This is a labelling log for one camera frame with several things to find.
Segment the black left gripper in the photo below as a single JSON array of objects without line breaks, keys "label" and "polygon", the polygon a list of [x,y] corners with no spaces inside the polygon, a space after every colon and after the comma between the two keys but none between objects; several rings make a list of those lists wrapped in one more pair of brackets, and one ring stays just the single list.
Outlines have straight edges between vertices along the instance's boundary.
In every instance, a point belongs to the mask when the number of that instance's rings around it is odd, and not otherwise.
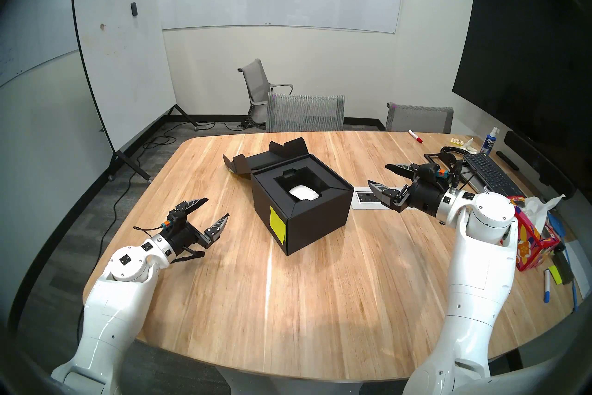
[{"label": "black left gripper", "polygon": [[191,245],[197,243],[204,249],[208,249],[215,243],[228,222],[230,214],[225,214],[209,228],[201,233],[187,221],[187,215],[208,202],[208,198],[183,201],[178,204],[177,210],[172,210],[167,215],[166,241],[176,255],[170,262],[183,262],[202,258],[203,251],[192,250]]}]

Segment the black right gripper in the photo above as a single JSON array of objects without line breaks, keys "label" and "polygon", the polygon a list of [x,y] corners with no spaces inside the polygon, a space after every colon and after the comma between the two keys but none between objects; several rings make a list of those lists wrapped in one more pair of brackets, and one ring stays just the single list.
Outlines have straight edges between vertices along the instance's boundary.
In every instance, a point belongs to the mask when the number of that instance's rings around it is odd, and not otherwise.
[{"label": "black right gripper", "polygon": [[381,204],[391,210],[415,208],[435,217],[437,210],[449,190],[449,172],[439,165],[386,164],[385,168],[394,174],[410,179],[411,185],[389,188],[384,184],[368,180],[368,186]]}]

